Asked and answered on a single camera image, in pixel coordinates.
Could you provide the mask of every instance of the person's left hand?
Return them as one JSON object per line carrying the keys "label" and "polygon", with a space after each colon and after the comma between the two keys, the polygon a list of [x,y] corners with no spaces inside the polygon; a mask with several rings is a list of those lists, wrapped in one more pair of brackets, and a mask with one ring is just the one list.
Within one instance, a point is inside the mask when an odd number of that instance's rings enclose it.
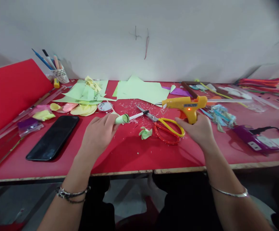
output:
{"label": "person's left hand", "polygon": [[103,118],[95,117],[87,126],[80,151],[82,160],[96,161],[105,151],[115,135],[118,124],[114,124],[118,115],[107,114]]}

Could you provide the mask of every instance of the yellow glue gun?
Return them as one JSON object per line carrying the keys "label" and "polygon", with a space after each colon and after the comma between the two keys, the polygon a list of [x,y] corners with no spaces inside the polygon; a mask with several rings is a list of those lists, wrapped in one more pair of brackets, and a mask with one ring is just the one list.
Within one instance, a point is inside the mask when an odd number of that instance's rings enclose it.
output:
{"label": "yellow glue gun", "polygon": [[162,105],[168,108],[177,108],[180,110],[180,118],[187,118],[189,124],[194,124],[197,121],[196,110],[204,108],[208,102],[206,96],[198,96],[194,101],[190,97],[179,97],[163,100],[155,105]]}

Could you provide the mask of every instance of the pencil holder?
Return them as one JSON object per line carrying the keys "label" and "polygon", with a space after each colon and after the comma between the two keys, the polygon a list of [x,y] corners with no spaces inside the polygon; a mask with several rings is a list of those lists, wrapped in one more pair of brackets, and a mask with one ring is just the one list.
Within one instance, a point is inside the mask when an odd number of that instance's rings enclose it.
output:
{"label": "pencil holder", "polygon": [[68,83],[69,82],[69,78],[68,78],[67,73],[66,73],[66,71],[63,67],[62,67],[62,69],[51,70],[51,71],[56,76],[56,78],[58,79],[59,82],[61,82],[61,83]]}

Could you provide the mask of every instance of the scissors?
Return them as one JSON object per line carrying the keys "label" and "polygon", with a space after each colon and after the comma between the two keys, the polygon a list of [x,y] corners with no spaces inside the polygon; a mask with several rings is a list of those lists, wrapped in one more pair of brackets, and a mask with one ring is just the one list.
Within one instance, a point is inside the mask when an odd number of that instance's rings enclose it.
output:
{"label": "scissors", "polygon": [[[137,106],[138,109],[141,111],[141,112],[147,112],[146,110],[142,109],[141,107]],[[157,137],[159,137],[164,143],[166,144],[171,144],[171,145],[176,145],[180,142],[180,137],[183,137],[185,136],[185,132],[184,132],[184,129],[177,124],[176,121],[174,120],[171,120],[171,119],[166,119],[166,118],[157,118],[155,117],[154,115],[150,114],[149,112],[148,113],[145,113],[146,116],[148,116],[149,119],[151,119],[153,121],[153,129],[157,135]],[[162,124],[164,124],[164,126],[167,128],[164,128],[163,126],[160,126],[157,122],[160,121]],[[168,121],[168,122],[172,122],[173,124],[176,124],[180,130],[181,130],[181,134],[177,133],[175,130],[173,130],[165,121]],[[173,135],[174,137],[176,137],[176,141],[168,141],[166,139],[164,139],[158,132],[158,129],[162,129],[163,131]]]}

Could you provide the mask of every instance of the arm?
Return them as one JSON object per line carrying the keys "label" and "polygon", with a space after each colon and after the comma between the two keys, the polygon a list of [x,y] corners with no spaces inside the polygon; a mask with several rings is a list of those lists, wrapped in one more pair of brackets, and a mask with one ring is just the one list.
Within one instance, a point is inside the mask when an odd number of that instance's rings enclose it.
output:
{"label": "arm", "polygon": [[[190,137],[201,147],[206,161],[209,180],[213,187],[232,194],[245,189],[236,178],[217,146],[210,120],[197,113],[193,125],[176,118]],[[236,198],[212,189],[216,211],[224,230],[272,230],[250,197]]]}
{"label": "arm", "polygon": [[[74,158],[62,188],[69,193],[86,190],[91,169],[97,158],[111,142],[118,125],[114,125],[117,115],[107,114],[103,118],[95,117],[86,128],[82,145]],[[85,194],[72,200],[81,201]],[[48,208],[38,230],[78,230],[83,203],[71,204],[63,198],[55,196]]]}

